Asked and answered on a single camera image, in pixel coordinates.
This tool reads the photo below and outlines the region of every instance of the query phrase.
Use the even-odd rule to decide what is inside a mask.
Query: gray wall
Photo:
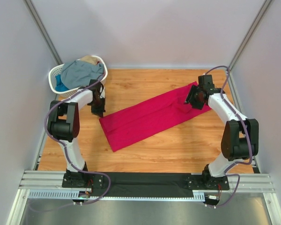
[[[32,0],[63,61],[110,68],[230,63],[264,0]]]
[[[259,166],[281,204],[281,0],[265,18],[233,70],[242,108],[260,125]]]
[[[22,0],[0,1],[0,225],[37,152],[55,62]]]

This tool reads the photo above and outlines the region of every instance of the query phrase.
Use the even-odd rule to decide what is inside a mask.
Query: pink fabric
[[[137,105],[100,118],[102,129],[113,151],[117,151],[210,110],[192,109],[184,101],[193,82]]]

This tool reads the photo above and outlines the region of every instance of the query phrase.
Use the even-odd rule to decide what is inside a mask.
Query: gray cloth
[[[104,73],[104,65],[100,62],[93,65],[88,62],[75,60],[65,63],[62,67],[61,82],[69,89],[88,86],[91,79],[97,79]]]

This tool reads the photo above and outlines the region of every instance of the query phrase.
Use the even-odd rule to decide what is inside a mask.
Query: laundry basket
[[[98,61],[101,62],[103,65],[104,65],[104,77],[103,79],[101,80],[101,83],[102,84],[105,84],[106,82],[106,77],[108,75],[108,71],[107,71],[107,67],[106,67],[106,64],[104,63],[103,59],[101,59],[99,56],[95,56],[95,55],[92,55],[93,57],[96,57],[98,58]],[[49,85],[50,85],[50,88],[51,90],[56,93],[56,94],[59,94],[61,95],[62,97],[64,98],[67,98],[67,97],[70,97],[71,95],[75,94],[76,91],[79,89],[78,88],[74,88],[74,89],[71,89],[71,90],[67,90],[67,91],[56,91],[55,90],[55,87],[56,87],[56,76],[58,74],[61,73],[61,70],[62,70],[62,67],[64,66],[64,64],[62,65],[59,65],[59,66],[56,66],[54,67],[52,70],[50,70],[49,72],[49,75],[48,75],[48,79],[49,79]]]

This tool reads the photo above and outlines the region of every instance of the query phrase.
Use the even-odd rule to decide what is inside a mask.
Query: wooden tabletop
[[[138,104],[167,91],[198,81],[206,70],[110,69],[106,81],[106,113]],[[223,70],[211,73],[216,87],[226,78]],[[225,88],[232,101],[228,84]],[[98,117],[85,106],[79,112],[79,146],[89,171],[200,173],[221,152],[224,124],[211,110],[129,147],[112,152]],[[65,171],[60,146],[47,139],[38,170]],[[231,172],[253,173],[238,165]]]

